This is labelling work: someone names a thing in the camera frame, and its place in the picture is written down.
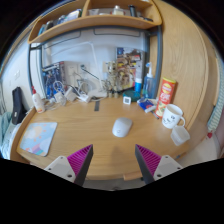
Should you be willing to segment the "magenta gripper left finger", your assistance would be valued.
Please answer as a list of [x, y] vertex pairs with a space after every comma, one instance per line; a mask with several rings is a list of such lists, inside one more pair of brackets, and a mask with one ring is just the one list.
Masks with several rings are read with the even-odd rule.
[[90, 144], [68, 157], [59, 156], [45, 168], [45, 171], [82, 186], [85, 182], [92, 157], [93, 145]]

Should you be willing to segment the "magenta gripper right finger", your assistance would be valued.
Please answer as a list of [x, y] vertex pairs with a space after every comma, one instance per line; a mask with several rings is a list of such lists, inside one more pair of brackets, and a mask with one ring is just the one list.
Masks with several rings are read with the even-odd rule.
[[182, 166], [169, 155], [160, 156], [138, 144], [135, 145], [135, 156], [145, 184], [150, 184], [182, 169]]

